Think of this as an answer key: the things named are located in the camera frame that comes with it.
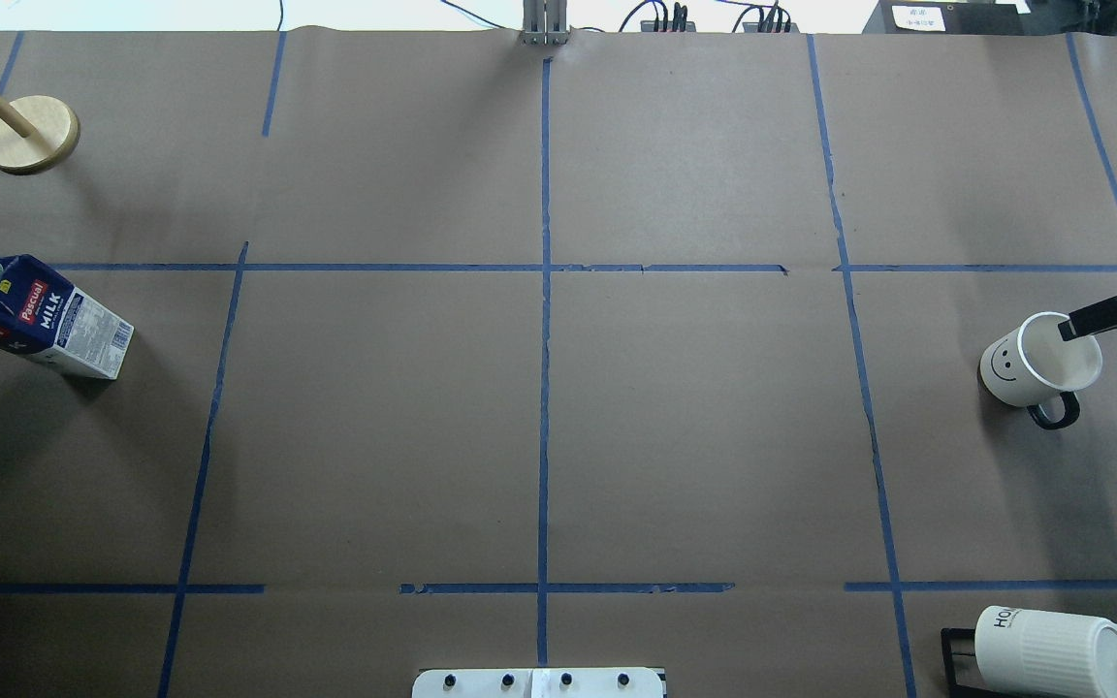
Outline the white smiley face mug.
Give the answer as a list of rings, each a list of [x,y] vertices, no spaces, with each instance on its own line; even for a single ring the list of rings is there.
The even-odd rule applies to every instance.
[[[1076,337],[1071,317],[1039,312],[981,353],[978,379],[997,401],[1024,408],[1046,431],[1076,424],[1078,393],[1102,374],[1102,348],[1091,336]]]

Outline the white ribbed cup on rack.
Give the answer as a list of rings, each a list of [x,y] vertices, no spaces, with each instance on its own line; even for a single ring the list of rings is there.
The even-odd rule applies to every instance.
[[[1117,623],[1101,616],[992,605],[974,627],[990,690],[1029,697],[1117,697]]]

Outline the blue white milk carton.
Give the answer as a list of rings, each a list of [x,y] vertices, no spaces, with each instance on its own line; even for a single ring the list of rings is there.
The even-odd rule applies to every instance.
[[[0,257],[0,348],[59,374],[118,379],[133,324],[31,255]]]

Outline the black box with label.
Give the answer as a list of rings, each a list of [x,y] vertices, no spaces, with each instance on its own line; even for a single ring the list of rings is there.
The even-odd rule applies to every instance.
[[[1025,36],[1014,3],[996,1],[877,1],[865,35]]]

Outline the wooden mug tree stand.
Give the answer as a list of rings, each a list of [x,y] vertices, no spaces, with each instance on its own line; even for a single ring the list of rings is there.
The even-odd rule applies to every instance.
[[[9,101],[0,94],[0,171],[32,175],[74,153],[80,119],[61,99],[32,94]]]

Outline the aluminium frame post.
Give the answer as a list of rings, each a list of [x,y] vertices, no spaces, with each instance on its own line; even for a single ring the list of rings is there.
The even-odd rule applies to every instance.
[[[563,46],[570,40],[566,0],[522,1],[521,44]]]

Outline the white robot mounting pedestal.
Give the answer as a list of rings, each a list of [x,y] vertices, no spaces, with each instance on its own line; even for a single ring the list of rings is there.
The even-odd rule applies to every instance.
[[[440,668],[418,673],[412,697],[666,697],[663,670],[642,666]]]

